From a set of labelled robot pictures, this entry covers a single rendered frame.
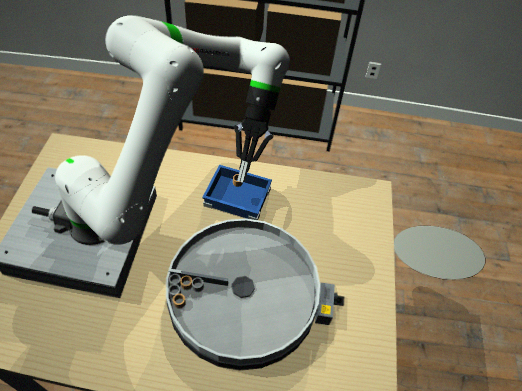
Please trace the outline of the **blue open tray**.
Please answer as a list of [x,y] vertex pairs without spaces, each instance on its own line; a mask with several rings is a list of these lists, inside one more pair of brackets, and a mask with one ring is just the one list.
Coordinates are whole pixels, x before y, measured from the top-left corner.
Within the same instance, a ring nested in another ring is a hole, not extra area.
[[205,207],[258,220],[271,190],[272,179],[247,173],[242,186],[236,187],[233,185],[233,176],[239,172],[237,169],[218,166],[203,195]]

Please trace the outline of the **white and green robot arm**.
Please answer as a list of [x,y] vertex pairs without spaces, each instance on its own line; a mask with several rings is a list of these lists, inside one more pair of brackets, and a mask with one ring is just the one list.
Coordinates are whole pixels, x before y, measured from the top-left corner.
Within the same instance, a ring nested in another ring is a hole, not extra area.
[[202,83],[203,66],[252,74],[246,103],[269,111],[275,110],[290,64],[287,51],[275,43],[211,36],[138,16],[114,21],[106,47],[143,79],[115,169],[110,176],[92,157],[69,158],[55,174],[57,208],[32,207],[32,213],[54,220],[56,233],[69,230],[84,245],[126,244],[141,232],[159,168]]

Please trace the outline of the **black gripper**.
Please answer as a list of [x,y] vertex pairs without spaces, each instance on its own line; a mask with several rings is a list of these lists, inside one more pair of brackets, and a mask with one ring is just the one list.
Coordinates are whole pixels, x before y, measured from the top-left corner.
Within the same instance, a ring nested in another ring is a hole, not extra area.
[[[234,130],[236,132],[236,155],[241,159],[240,167],[239,167],[239,176],[237,181],[245,182],[247,172],[250,169],[251,162],[255,162],[259,159],[263,150],[265,149],[267,143],[274,137],[268,131],[268,123],[270,119],[271,111],[265,111],[261,109],[257,109],[251,106],[247,107],[245,118],[241,124],[235,125]],[[251,119],[250,119],[251,118]],[[259,121],[257,121],[259,120]],[[245,143],[242,153],[242,127],[246,134]],[[265,135],[265,139],[257,150],[255,156],[255,148],[257,142],[261,136]],[[253,138],[252,138],[253,137]],[[252,138],[252,143],[250,146]],[[268,141],[269,140],[269,141]],[[250,146],[250,149],[249,149]],[[240,149],[240,152],[239,152]],[[248,153],[249,151],[249,153]],[[246,157],[245,157],[246,155]]]

